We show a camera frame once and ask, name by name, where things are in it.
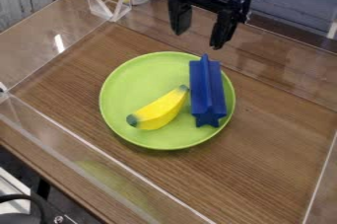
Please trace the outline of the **green round plate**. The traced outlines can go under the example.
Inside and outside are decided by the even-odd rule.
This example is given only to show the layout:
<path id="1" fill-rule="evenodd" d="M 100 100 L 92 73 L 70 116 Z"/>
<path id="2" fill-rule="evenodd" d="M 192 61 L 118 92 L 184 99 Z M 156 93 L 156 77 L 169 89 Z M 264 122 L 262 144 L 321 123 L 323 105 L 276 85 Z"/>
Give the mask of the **green round plate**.
<path id="1" fill-rule="evenodd" d="M 189 62 L 201 56 L 176 51 L 148 53 L 128 60 L 109 74 L 100 90 L 100 112 L 109 128 L 129 143 L 153 150 L 184 149 L 210 139 L 230 121 L 236 93 L 221 71 L 228 114 L 218 127 L 196 126 L 190 114 Z M 130 126 L 126 116 L 180 85 L 189 88 L 188 97 L 169 124 L 154 130 Z"/>

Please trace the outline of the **yellow toy banana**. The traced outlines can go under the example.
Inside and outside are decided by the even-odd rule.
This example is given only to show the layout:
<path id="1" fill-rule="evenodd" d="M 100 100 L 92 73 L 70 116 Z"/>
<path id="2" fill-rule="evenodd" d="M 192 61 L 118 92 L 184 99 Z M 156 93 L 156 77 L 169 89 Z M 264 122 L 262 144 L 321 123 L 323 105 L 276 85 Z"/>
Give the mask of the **yellow toy banana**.
<path id="1" fill-rule="evenodd" d="M 188 92 L 185 85 L 176 87 L 126 116 L 128 124 L 142 130 L 154 130 L 168 125 L 180 113 Z"/>

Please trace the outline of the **blue star-shaped block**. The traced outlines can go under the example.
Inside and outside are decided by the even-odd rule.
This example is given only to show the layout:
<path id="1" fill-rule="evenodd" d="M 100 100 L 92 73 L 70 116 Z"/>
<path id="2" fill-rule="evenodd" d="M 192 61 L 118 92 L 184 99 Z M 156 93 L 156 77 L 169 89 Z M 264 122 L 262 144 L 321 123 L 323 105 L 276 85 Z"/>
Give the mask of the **blue star-shaped block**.
<path id="1" fill-rule="evenodd" d="M 226 116 L 226 100 L 220 62 L 204 54 L 189 62 L 190 114 L 196 126 L 220 126 Z"/>

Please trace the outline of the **clear acrylic corner bracket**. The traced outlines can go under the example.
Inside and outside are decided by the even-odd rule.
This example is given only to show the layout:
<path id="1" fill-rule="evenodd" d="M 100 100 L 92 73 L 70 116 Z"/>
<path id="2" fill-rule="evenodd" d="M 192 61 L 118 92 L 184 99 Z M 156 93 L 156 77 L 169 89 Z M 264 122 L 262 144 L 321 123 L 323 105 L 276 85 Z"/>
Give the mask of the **clear acrylic corner bracket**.
<path id="1" fill-rule="evenodd" d="M 86 0 L 92 15 L 117 23 L 132 10 L 130 0 Z"/>

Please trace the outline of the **clear acrylic enclosure wall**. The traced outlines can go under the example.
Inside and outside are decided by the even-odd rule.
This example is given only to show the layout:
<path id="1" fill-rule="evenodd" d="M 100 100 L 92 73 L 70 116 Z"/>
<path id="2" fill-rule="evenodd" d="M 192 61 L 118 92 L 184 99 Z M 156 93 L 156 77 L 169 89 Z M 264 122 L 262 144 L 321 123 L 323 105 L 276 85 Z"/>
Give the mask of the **clear acrylic enclosure wall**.
<path id="1" fill-rule="evenodd" d="M 337 224 L 337 53 L 253 26 L 213 50 L 213 15 L 169 30 L 166 0 L 117 23 L 56 0 L 0 33 L 0 146 L 108 224 Z M 229 124 L 182 150 L 124 141 L 98 110 L 109 73 L 154 51 L 208 54 Z"/>

